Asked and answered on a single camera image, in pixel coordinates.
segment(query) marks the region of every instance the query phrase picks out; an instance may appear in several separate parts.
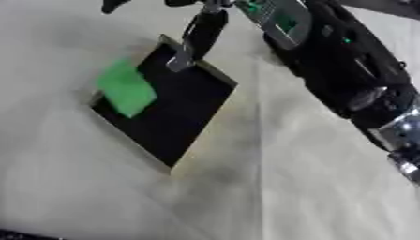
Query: white cloth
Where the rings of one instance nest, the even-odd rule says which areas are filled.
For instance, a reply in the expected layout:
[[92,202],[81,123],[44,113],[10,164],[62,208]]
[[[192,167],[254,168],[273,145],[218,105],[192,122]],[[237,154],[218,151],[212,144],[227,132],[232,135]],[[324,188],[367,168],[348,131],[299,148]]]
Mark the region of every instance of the white cloth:
[[[406,180],[270,56],[237,10],[208,61],[239,82],[169,177],[96,121],[111,62],[198,7],[0,1],[0,226],[71,239],[417,239]],[[356,10],[420,73],[418,22]]]

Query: black tray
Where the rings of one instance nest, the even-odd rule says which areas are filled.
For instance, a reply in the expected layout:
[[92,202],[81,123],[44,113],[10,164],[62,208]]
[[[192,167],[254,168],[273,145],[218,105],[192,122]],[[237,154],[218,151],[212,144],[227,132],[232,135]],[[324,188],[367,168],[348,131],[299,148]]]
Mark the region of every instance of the black tray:
[[186,153],[236,86],[236,82],[198,63],[179,73],[166,68],[177,43],[161,43],[138,66],[157,91],[157,101],[128,119],[116,112],[105,97],[95,97],[92,109],[130,139],[169,167]]

